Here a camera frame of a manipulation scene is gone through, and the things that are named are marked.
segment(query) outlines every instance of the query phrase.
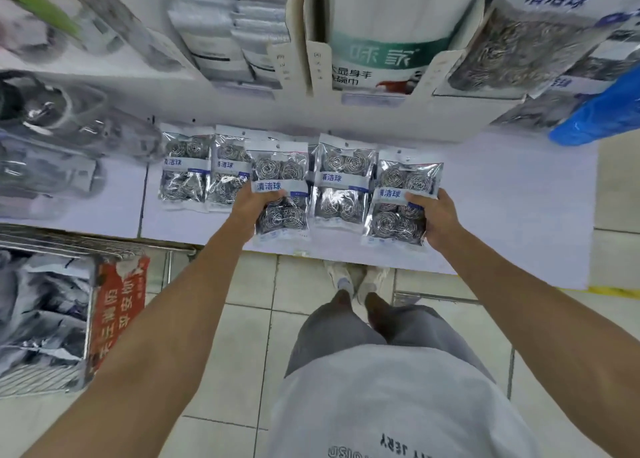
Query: red sign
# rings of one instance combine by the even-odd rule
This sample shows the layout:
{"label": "red sign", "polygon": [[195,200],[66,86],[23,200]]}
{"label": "red sign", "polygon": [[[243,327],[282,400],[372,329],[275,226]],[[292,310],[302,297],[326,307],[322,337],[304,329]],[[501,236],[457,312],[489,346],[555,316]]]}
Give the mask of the red sign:
{"label": "red sign", "polygon": [[149,257],[100,265],[102,284],[95,299],[89,344],[92,373],[98,370],[118,337],[145,308]]}

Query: shoe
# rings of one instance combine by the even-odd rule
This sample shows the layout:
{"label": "shoe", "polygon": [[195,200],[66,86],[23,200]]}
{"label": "shoe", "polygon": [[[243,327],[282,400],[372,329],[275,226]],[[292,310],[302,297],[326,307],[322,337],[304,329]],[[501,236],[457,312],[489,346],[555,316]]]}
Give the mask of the shoe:
{"label": "shoe", "polygon": [[389,269],[390,268],[380,268],[377,266],[367,267],[367,274],[364,276],[362,284],[358,288],[358,293],[356,294],[358,303],[364,305],[364,300],[369,293],[380,292],[380,287],[382,287],[382,282],[389,274]]}
{"label": "shoe", "polygon": [[327,273],[329,273],[329,277],[331,277],[331,282],[333,283],[336,293],[340,290],[346,290],[349,293],[349,296],[353,298],[353,282],[349,271],[347,271],[347,264],[335,261],[325,261],[324,267],[326,268]]}

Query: right forearm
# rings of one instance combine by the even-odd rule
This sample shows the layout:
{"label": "right forearm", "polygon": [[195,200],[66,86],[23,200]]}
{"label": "right forearm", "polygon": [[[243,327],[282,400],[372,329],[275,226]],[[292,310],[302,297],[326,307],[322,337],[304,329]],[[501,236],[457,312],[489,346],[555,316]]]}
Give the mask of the right forearm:
{"label": "right forearm", "polygon": [[462,228],[442,253],[572,421],[624,456],[640,406],[640,343]]}

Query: blue plastic bag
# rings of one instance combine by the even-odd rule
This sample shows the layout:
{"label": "blue plastic bag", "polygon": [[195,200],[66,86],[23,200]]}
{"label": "blue plastic bag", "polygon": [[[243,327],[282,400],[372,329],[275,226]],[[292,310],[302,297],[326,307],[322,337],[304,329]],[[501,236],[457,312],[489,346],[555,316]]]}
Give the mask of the blue plastic bag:
{"label": "blue plastic bag", "polygon": [[640,128],[640,66],[580,107],[549,139],[577,146]]}

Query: gray shorts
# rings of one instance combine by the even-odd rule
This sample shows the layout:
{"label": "gray shorts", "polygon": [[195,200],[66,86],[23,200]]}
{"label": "gray shorts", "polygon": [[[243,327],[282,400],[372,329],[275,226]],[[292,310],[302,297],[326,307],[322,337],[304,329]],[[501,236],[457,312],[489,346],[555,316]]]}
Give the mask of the gray shorts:
{"label": "gray shorts", "polygon": [[389,319],[392,330],[385,339],[350,308],[335,302],[322,305],[300,328],[285,377],[320,357],[373,343],[443,350],[473,365],[495,382],[467,342],[433,308],[421,305],[392,307]]}

